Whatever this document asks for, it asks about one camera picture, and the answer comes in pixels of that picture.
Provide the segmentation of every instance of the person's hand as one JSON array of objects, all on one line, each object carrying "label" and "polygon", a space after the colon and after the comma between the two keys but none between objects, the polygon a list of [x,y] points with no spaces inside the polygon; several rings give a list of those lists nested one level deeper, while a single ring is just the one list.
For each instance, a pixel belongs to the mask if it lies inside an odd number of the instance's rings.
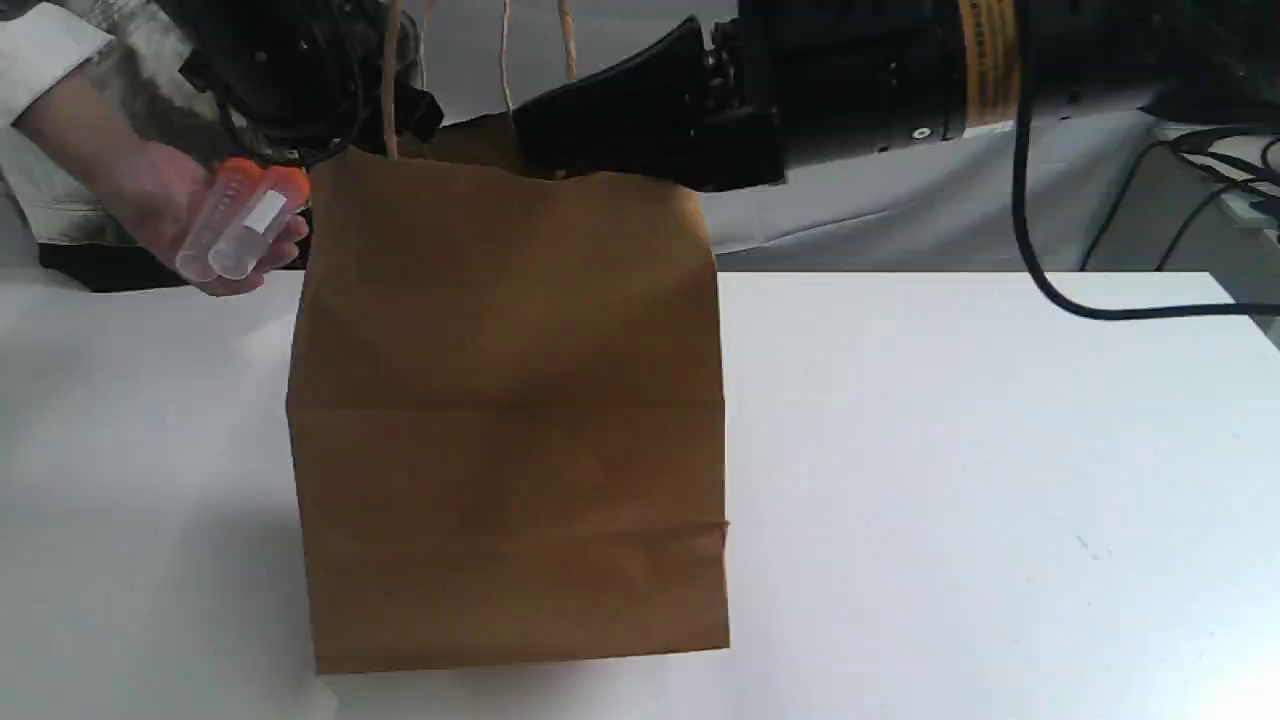
[{"label": "person's hand", "polygon": [[[177,270],[178,251],[212,186],[210,173],[174,147],[141,142],[133,151],[119,154],[109,177],[97,184],[108,211],[141,246]],[[293,218],[247,278],[195,284],[215,297],[253,292],[262,287],[266,273],[298,256],[298,241],[306,234],[306,220]]]}]

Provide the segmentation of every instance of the white sleeve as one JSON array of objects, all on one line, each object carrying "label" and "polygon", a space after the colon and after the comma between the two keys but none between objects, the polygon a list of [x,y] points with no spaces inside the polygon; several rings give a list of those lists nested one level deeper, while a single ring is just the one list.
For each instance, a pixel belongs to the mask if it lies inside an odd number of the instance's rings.
[{"label": "white sleeve", "polygon": [[0,127],[12,126],[110,41],[111,36],[49,3],[0,22]]}]

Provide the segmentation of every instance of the white table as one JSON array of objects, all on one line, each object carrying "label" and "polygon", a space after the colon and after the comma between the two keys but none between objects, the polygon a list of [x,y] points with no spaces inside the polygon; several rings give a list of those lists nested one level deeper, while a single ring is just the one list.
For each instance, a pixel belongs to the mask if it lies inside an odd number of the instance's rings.
[{"label": "white table", "polygon": [[1019,275],[726,275],[735,648],[332,679],[335,711],[283,415],[297,278],[0,278],[5,719],[1280,716],[1280,355],[1248,320],[1093,324]]}]

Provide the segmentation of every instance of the white label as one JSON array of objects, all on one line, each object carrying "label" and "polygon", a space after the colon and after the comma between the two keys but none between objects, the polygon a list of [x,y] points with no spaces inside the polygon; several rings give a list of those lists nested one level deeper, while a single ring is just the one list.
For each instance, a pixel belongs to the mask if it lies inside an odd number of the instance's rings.
[{"label": "white label", "polygon": [[269,190],[262,193],[262,199],[257,201],[257,208],[253,208],[253,211],[244,217],[242,224],[257,234],[262,234],[266,232],[266,225],[271,224],[271,220],[280,214],[285,202],[288,202],[287,197],[274,190]]},{"label": "white label", "polygon": [[993,126],[980,126],[964,131],[964,138],[969,140],[970,137],[986,137],[988,135],[996,135],[997,132],[1010,132],[1014,128],[1014,120],[1009,120],[1007,123],[996,123]]}]

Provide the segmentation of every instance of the clear plastic vial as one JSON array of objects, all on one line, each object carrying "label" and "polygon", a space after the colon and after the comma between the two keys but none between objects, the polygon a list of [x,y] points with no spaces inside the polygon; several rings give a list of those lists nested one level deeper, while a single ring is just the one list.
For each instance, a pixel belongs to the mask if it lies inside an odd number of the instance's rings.
[{"label": "clear plastic vial", "polygon": [[223,163],[214,178],[205,206],[191,227],[182,250],[178,251],[178,273],[191,282],[209,282],[218,270],[209,263],[209,254],[233,219],[241,214],[253,188],[262,182],[265,170],[243,158]]},{"label": "clear plastic vial", "polygon": [[268,168],[248,202],[214,245],[209,264],[224,278],[247,278],[310,199],[311,181],[303,170]]}]

